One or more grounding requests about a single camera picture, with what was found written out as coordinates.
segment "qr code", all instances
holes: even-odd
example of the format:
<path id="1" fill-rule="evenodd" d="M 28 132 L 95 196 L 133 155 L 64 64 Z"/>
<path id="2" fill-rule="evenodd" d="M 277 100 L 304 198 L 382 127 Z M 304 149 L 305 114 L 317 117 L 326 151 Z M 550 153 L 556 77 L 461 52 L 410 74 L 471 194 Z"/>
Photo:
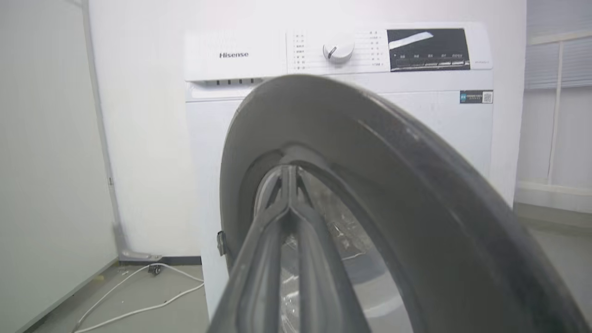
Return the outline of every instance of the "qr code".
<path id="1" fill-rule="evenodd" d="M 493 103 L 493 92 L 492 91 L 484 91 L 483 92 L 483 103 L 488 103 L 488 104 Z"/>

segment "white wall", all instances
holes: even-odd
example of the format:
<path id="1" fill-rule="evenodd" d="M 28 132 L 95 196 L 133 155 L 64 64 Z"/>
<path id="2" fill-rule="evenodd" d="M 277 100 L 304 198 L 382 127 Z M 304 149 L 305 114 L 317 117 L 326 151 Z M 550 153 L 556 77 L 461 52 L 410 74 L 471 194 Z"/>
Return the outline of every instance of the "white wall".
<path id="1" fill-rule="evenodd" d="M 117 257 L 80 4 L 0 2 L 0 331 Z"/>
<path id="2" fill-rule="evenodd" d="M 525 0 L 91 1 L 102 110 L 131 249 L 171 255 L 200 253 L 199 231 L 191 211 L 195 191 L 208 194 L 194 188 L 191 175 L 182 83 L 185 28 L 273 29 L 410 21 L 486 24 L 496 91 L 490 179 L 511 204 L 524 86 Z"/>
<path id="3" fill-rule="evenodd" d="M 561 89 L 547 184 L 554 105 L 554 89 L 525 91 L 516 201 L 592 213 L 592 87 Z"/>

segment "white washing machine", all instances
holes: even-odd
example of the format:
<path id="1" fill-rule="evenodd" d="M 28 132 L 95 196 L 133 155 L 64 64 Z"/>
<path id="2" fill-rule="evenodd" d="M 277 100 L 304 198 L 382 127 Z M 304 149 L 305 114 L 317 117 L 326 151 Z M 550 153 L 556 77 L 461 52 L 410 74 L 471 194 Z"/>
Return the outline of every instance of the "white washing machine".
<path id="1" fill-rule="evenodd" d="M 306 73 L 373 91 L 422 121 L 485 178 L 493 62 L 479 23 L 393 24 L 355 31 L 213 31 L 186 37 L 191 137 L 205 292 L 213 316 L 229 278 L 218 251 L 219 176 L 235 111 L 266 79 Z"/>

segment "control panel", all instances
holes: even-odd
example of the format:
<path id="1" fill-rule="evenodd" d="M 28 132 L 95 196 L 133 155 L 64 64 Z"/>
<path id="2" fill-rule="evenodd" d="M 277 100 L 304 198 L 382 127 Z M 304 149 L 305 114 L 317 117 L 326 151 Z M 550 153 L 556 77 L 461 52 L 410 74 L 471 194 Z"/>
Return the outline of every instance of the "control panel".
<path id="1" fill-rule="evenodd" d="M 186 81 L 491 69 L 482 24 L 355 30 L 218 31 L 187 35 Z"/>

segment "digital display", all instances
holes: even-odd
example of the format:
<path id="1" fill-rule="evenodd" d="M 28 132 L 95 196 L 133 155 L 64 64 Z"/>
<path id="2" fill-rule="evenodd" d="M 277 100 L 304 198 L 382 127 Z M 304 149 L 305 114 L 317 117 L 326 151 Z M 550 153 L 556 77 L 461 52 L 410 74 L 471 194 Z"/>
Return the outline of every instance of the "digital display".
<path id="1" fill-rule="evenodd" d="M 470 69 L 464 29 L 387 30 L 391 72 Z"/>

